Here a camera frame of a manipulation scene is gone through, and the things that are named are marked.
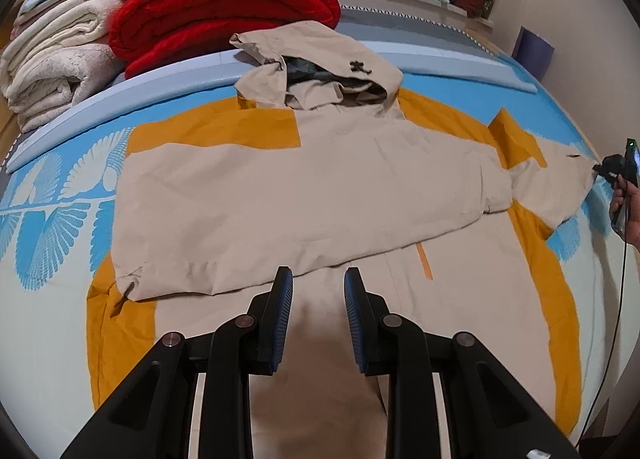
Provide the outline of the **person's right hand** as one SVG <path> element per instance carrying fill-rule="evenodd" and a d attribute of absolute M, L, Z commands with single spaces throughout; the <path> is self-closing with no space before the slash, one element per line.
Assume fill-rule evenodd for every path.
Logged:
<path fill-rule="evenodd" d="M 640 250 L 640 190 L 622 175 L 614 185 L 610 214 L 615 233 Z"/>

